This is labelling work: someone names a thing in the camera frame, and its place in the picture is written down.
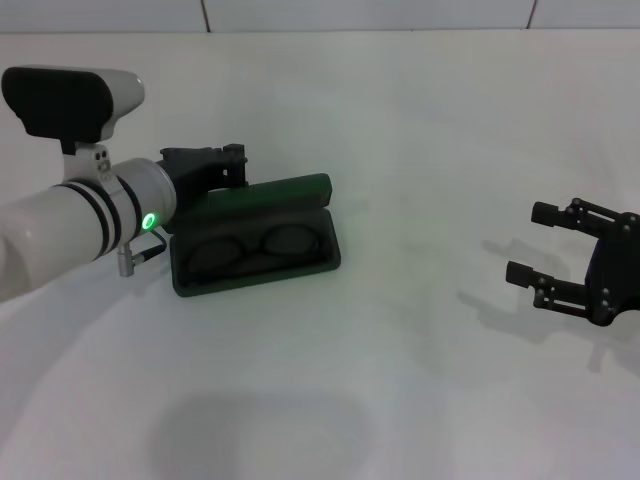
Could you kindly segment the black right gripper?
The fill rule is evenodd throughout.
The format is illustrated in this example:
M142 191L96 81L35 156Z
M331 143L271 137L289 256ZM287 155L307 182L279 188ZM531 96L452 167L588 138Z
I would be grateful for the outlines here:
M600 236L583 284L559 280L509 261L507 283L532 288L532 305L606 327L621 313L639 310L639 215L622 214L574 198L564 209L536 202L531 221Z

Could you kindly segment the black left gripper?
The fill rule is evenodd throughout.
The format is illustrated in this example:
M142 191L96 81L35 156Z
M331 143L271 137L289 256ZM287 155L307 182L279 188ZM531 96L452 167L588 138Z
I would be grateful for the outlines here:
M179 215L221 188L248 185L245 146L229 144L221 148L164 148L158 165L166 172L176 192Z

